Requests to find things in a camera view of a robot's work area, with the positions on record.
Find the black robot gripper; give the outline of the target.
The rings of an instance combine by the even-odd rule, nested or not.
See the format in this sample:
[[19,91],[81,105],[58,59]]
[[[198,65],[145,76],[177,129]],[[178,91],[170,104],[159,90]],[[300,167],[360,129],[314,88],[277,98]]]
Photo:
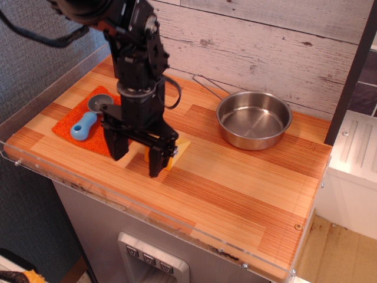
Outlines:
[[[104,138],[115,160],[128,153],[128,141],[134,140],[145,146],[152,146],[157,139],[178,139],[178,133],[164,120],[165,85],[150,85],[143,90],[120,92],[120,105],[101,106]],[[171,152],[166,144],[149,148],[149,175],[158,177],[167,167]]]

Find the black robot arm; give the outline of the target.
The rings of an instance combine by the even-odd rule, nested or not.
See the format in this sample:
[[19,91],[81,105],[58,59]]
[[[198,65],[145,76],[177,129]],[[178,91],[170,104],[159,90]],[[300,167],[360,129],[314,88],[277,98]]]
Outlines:
[[147,1],[51,1],[59,14],[103,32],[113,59],[121,104],[101,106],[110,155],[121,159],[133,140],[149,148],[149,174],[157,177],[176,152],[178,133],[163,118],[169,54]]

